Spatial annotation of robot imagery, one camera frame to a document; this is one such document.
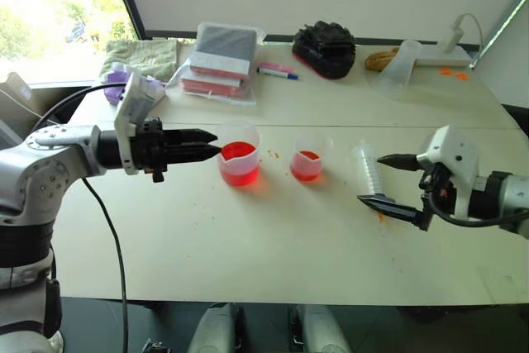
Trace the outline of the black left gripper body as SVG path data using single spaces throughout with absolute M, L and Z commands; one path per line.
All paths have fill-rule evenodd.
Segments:
M 164 181 L 167 162 L 164 157 L 164 131 L 158 117 L 149 118 L 136 128 L 136 135 L 131 138 L 131 153 L 138 170 L 150 174 L 154 183 Z

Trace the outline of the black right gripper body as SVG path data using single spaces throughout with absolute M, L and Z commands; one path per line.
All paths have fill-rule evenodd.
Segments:
M 434 216 L 447 222 L 450 220 L 448 205 L 453 204 L 454 201 L 450 196 L 443 198 L 442 194 L 445 188 L 448 188 L 448 194 L 455 192 L 450 176 L 450 171 L 441 163 L 435 163 L 424 171 L 419 182 L 419 188 L 422 190 L 422 210 L 417 225 L 420 230 L 428 231 Z

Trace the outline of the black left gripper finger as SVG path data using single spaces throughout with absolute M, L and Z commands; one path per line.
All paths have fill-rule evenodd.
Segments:
M 164 138 L 171 145 L 209 144 L 217 136 L 202 129 L 169 129 L 164 131 Z
M 221 150 L 217 146 L 205 143 L 171 145 L 166 149 L 165 163 L 172 165 L 202 162 L 218 155 Z

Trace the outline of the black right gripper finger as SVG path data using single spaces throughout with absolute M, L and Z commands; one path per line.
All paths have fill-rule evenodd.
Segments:
M 420 170 L 422 165 L 414 154 L 391 154 L 377 159 L 377 162 L 388 167 L 401 170 Z
M 415 226 L 422 224 L 422 212 L 414 207 L 396 203 L 383 194 L 358 195 L 357 198 L 367 207 L 385 216 L 409 222 Z

